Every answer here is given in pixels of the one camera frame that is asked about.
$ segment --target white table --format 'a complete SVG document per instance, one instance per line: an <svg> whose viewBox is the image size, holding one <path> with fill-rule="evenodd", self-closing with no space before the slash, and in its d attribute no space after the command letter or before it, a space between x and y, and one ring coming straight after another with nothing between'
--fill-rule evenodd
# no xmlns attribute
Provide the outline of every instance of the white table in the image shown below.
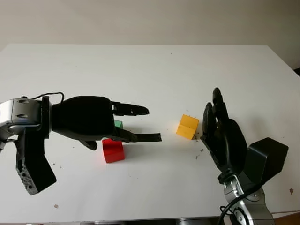
<svg viewBox="0 0 300 225"><path fill-rule="evenodd" d="M101 142L91 151L51 133L45 154L58 181L34 196L7 144L0 154L0 223L218 216L226 204L218 169L201 141L176 135L182 114L202 121L217 86L248 145L271 137L289 146L283 171L263 187L269 210L300 209L299 77L266 46L9 45L0 54L0 76L0 102L51 91L106 96L147 106L149 116L116 119L163 138L126 144L126 159L108 165Z"/></svg>

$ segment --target green block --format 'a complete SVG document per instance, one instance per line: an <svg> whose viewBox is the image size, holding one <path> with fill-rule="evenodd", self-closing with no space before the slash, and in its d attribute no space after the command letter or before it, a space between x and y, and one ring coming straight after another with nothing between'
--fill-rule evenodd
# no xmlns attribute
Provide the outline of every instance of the green block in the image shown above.
<svg viewBox="0 0 300 225"><path fill-rule="evenodd" d="M114 125L115 125L116 127L118 127L118 128L123 129L123 122L120 121L120 120L115 120L115 121L114 121Z"/></svg>

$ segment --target yellow cube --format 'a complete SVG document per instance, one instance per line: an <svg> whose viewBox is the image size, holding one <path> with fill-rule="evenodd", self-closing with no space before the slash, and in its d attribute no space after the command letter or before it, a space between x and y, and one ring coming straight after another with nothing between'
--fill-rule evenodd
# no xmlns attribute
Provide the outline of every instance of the yellow cube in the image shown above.
<svg viewBox="0 0 300 225"><path fill-rule="evenodd" d="M176 134L192 140L196 133L198 123L198 119L182 115Z"/></svg>

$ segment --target wooden block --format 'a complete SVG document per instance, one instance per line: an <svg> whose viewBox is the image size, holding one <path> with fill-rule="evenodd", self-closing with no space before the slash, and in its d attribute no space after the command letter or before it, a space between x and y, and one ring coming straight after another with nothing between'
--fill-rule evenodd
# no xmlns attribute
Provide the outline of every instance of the wooden block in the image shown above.
<svg viewBox="0 0 300 225"><path fill-rule="evenodd" d="M113 141L110 138L102 140L103 154L106 163L113 163L125 159L121 141Z"/></svg>
<svg viewBox="0 0 300 225"><path fill-rule="evenodd" d="M196 133L198 123L198 119L182 115L176 134L192 140Z"/></svg>
<svg viewBox="0 0 300 225"><path fill-rule="evenodd" d="M120 120L115 120L114 125L115 125L115 127L123 129L123 122Z"/></svg>

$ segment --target wire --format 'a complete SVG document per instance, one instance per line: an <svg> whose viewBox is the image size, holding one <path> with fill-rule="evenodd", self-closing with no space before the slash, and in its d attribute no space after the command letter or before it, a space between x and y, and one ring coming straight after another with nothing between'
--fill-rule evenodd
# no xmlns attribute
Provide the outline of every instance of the wire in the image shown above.
<svg viewBox="0 0 300 225"><path fill-rule="evenodd" d="M58 94L61 95L61 101L60 101L60 103L62 103L62 102L65 100L65 95L64 95L64 93L62 93L62 92L60 92L60 91L58 91L58 92L51 92L51 93L41 94L41 95L36 96L36 97L33 97L33 98L31 98L31 99L34 100L34 99L40 98L40 97L45 96L45 95L58 95Z"/></svg>
<svg viewBox="0 0 300 225"><path fill-rule="evenodd" d="M221 210L221 212L223 212L224 211L224 209L225 209L225 206L220 206L220 210ZM232 212L232 210L231 209L229 209L228 211L230 211L230 213L225 213L225 215L227 215L227 216L230 216L231 214L233 214L233 212Z"/></svg>
<svg viewBox="0 0 300 225"><path fill-rule="evenodd" d="M226 207L223 209L219 220L217 222L217 225L222 225L222 221L224 219L224 216L227 214L227 212L230 210L230 208L236 204L238 201L240 201L241 199L246 198L248 195L254 193L255 191L257 191L258 189L261 188L261 184L255 185L252 188L250 188L249 190L245 191L244 194L240 195L239 197L233 199L228 205L226 205Z"/></svg>

